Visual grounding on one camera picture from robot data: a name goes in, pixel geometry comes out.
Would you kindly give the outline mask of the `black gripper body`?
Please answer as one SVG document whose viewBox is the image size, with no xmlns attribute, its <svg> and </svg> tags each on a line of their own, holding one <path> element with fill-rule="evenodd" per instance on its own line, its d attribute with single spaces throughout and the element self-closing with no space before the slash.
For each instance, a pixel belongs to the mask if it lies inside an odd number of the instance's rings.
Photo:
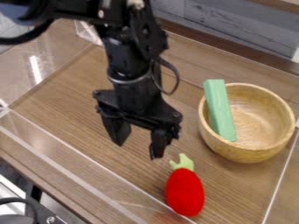
<svg viewBox="0 0 299 224">
<path fill-rule="evenodd" d="M 100 116 L 124 117 L 131 126 L 139 126 L 151 132 L 164 129 L 179 138 L 183 114 L 166 102 L 162 90 L 162 71 L 147 71 L 138 78 L 108 77 L 112 89 L 94 91 Z"/>
</svg>

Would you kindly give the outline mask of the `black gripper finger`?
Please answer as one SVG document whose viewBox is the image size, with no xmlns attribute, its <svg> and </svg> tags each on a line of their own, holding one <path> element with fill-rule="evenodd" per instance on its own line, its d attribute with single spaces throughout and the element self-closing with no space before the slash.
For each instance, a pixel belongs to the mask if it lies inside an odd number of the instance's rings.
<svg viewBox="0 0 299 224">
<path fill-rule="evenodd" d="M 155 129 L 151 133 L 150 157 L 151 159 L 164 156 L 164 149 L 171 144 L 172 134 L 166 129 Z"/>
<path fill-rule="evenodd" d="M 102 121 L 112 142 L 122 146 L 131 134 L 131 124 L 124 117 L 102 116 Z"/>
</svg>

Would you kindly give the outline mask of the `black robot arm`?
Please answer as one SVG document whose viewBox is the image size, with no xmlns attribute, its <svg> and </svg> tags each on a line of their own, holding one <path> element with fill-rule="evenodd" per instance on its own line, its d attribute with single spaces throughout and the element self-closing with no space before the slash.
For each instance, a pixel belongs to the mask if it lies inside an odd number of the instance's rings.
<svg viewBox="0 0 299 224">
<path fill-rule="evenodd" d="M 0 0 L 0 13 L 34 29 L 16 37 L 0 37 L 0 45 L 36 39 L 59 19 L 88 22 L 107 53 L 111 89 L 96 90 L 98 112 L 107 133 L 123 145 L 131 127 L 151 130 L 150 157 L 164 156 L 179 137 L 183 114 L 164 101 L 162 68 L 176 67 L 162 58 L 168 35 L 159 25 L 150 0 Z"/>
</svg>

